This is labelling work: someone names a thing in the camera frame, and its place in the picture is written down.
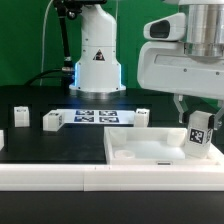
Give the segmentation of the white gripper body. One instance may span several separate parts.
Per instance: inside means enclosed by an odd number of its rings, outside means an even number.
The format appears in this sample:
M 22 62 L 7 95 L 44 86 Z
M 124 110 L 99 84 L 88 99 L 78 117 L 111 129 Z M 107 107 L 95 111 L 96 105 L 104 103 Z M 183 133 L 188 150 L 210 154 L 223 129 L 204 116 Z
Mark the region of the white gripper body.
M 144 89 L 224 100 L 224 57 L 189 57 L 183 43 L 147 42 L 137 80 Z

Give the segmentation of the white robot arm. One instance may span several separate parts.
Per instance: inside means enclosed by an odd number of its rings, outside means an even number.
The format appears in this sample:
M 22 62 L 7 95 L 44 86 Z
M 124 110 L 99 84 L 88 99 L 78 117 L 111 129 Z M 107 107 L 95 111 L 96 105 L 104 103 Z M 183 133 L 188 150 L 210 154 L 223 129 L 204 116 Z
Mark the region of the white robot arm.
M 178 12 L 143 28 L 148 40 L 141 48 L 137 80 L 144 89 L 169 92 L 185 122 L 185 96 L 217 99 L 220 110 L 209 118 L 217 130 L 224 116 L 224 0 L 163 0 Z M 82 54 L 75 64 L 71 89 L 85 95 L 122 90 L 116 60 L 115 19 L 99 0 L 83 1 Z

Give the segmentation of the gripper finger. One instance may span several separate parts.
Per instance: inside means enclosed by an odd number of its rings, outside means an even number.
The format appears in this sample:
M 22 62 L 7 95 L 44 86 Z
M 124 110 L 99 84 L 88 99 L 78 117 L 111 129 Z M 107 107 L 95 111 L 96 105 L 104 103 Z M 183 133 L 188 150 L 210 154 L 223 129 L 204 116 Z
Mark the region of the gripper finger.
M 218 101 L 218 107 L 218 112 L 209 117 L 208 127 L 214 130 L 218 130 L 222 126 L 221 118 L 224 115 L 224 100 Z
M 183 95 L 175 94 L 173 97 L 174 104 L 179 112 L 179 122 L 184 124 L 188 121 L 188 107 Z

